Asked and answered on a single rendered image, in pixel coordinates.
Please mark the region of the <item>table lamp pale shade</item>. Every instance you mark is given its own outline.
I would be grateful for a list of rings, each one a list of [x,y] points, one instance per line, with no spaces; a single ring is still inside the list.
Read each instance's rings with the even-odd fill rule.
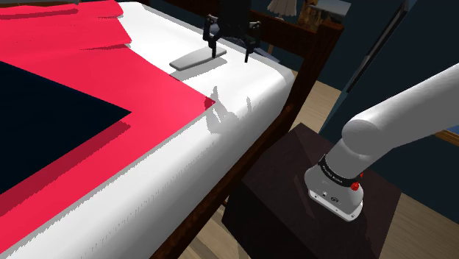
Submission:
[[[282,20],[284,17],[296,16],[297,0],[271,0],[267,10],[276,14]]]

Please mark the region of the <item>dark robot stand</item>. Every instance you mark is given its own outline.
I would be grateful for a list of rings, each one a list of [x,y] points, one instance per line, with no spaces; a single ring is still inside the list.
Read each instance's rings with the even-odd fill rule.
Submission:
[[[401,191],[367,169],[362,212],[340,219],[309,197],[303,180],[331,147],[298,124],[230,194],[222,222],[251,259],[379,259]]]

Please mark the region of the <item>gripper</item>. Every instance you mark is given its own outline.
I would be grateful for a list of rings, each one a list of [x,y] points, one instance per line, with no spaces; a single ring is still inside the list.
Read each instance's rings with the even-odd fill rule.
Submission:
[[[261,22],[249,22],[252,0],[220,0],[218,13],[218,36],[244,40],[247,63],[249,55],[260,46]],[[207,41],[216,58],[216,40],[210,34],[210,27],[217,23],[217,17],[209,14],[205,17],[202,39]]]

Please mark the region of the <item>grey flat rectangular device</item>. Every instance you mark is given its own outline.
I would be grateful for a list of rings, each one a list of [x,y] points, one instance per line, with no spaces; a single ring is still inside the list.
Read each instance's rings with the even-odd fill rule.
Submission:
[[[207,63],[217,57],[220,57],[227,53],[227,50],[221,47],[212,49],[210,47],[204,47],[196,51],[190,52],[174,61],[171,61],[169,65],[175,68],[177,71],[183,71],[203,63]]]

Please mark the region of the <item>dark wooden bed white sheet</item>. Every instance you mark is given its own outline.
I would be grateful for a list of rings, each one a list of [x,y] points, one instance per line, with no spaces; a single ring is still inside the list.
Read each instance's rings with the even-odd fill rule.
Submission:
[[[104,131],[72,151],[65,172],[0,216],[0,259],[177,259],[223,202],[230,187],[292,125],[343,27],[316,31],[262,13],[264,40],[304,56],[297,74],[226,40],[219,60],[185,71],[169,62],[200,47],[201,30],[137,2],[124,2],[130,49],[214,103],[162,142],[135,83],[134,109],[112,138]]]

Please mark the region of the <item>red blanket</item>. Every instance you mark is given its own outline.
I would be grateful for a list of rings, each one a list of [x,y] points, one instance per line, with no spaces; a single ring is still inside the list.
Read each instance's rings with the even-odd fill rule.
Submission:
[[[90,33],[59,18],[0,22],[0,60],[127,110],[127,115],[0,195],[0,252],[203,114],[213,100],[131,50],[115,18]]]

